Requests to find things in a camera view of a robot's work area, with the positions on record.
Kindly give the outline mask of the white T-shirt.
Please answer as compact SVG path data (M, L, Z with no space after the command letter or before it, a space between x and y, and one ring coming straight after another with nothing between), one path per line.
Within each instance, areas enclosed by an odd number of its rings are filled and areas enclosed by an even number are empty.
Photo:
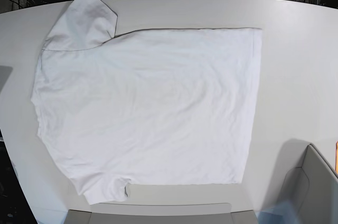
M74 0L47 35L31 101L38 137L89 204L126 186L242 182L262 30L153 29L116 36L101 0Z

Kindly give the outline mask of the grey tray at bottom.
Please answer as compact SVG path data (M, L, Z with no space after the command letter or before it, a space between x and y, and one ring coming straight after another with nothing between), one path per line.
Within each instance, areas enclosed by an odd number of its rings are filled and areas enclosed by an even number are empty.
M65 223L258 223L252 210L233 212L229 203L136 205L101 203L90 211L69 210Z

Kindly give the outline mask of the grey box at right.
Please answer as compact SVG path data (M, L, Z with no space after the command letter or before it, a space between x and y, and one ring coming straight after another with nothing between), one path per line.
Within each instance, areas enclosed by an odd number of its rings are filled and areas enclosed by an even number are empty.
M281 190L284 223L337 223L337 174L312 144Z

